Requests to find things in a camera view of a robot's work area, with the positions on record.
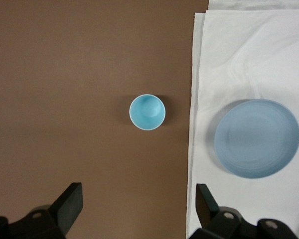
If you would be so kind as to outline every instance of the plate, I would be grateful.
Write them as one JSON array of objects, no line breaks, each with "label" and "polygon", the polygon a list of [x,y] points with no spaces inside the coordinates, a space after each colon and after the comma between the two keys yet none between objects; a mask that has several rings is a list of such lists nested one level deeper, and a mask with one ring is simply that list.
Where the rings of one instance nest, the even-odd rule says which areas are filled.
[{"label": "plate", "polygon": [[244,178],[262,178],[283,169],[299,146],[299,125],[283,105],[250,100],[230,110],[214,141],[222,165]]}]

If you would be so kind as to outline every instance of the tabletop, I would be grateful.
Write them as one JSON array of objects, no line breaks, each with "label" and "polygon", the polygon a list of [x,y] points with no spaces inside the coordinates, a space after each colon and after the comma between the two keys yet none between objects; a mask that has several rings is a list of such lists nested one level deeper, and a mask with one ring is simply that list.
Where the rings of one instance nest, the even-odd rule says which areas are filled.
[{"label": "tabletop", "polygon": [[[0,216],[82,182],[67,235],[184,238],[194,13],[207,0],[0,1]],[[129,106],[154,94],[164,123]]]}]

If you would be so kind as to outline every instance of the white paper sheet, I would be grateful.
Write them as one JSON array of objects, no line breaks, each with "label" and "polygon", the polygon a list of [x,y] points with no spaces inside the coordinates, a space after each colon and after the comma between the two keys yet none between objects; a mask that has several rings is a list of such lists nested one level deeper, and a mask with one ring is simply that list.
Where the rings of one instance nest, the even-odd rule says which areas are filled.
[{"label": "white paper sheet", "polygon": [[276,218],[297,232],[299,151],[279,173],[243,179],[222,168],[212,138],[223,108],[240,99],[278,101],[299,121],[299,10],[208,11],[200,63],[197,38],[203,24],[198,17],[203,15],[195,16],[193,41],[187,237],[200,227],[194,205],[196,183],[206,183],[219,205],[238,209],[251,223]]}]

